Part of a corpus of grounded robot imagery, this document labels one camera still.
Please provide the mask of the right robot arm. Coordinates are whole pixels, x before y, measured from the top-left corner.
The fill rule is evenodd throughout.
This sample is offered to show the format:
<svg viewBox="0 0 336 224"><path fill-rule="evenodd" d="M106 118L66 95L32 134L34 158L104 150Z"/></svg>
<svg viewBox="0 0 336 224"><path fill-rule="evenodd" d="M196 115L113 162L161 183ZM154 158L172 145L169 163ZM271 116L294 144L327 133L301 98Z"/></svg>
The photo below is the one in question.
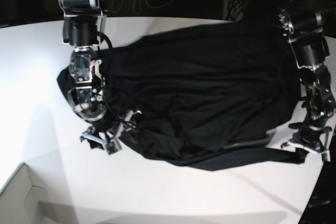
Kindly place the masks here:
<svg viewBox="0 0 336 224"><path fill-rule="evenodd" d="M104 34L107 0L58 0L58 3L64 13L62 42L74 48L68 70L75 84L67 92L67 101L90 124L80 139L115 153L121 149L122 133L136 128L132 122L136 112L129 110L125 115L117 115L106 99L103 60L94 47L103 41L112 47Z"/></svg>

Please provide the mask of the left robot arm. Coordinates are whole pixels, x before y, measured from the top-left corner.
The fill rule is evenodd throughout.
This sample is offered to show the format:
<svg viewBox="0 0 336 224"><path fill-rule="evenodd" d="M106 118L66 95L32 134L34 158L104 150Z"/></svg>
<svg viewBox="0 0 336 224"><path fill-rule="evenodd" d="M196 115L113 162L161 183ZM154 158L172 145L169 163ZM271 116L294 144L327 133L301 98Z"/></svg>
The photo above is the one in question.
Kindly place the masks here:
<svg viewBox="0 0 336 224"><path fill-rule="evenodd" d="M330 161L327 121L335 114L335 98L331 91L331 75L325 59L329 46L323 32L324 15L329 0L281 0L278 18L283 36L290 46L298 69L302 70L301 83L306 90L303 106L307 115L298 129L282 147L293 146L319 155L323 162Z"/></svg>

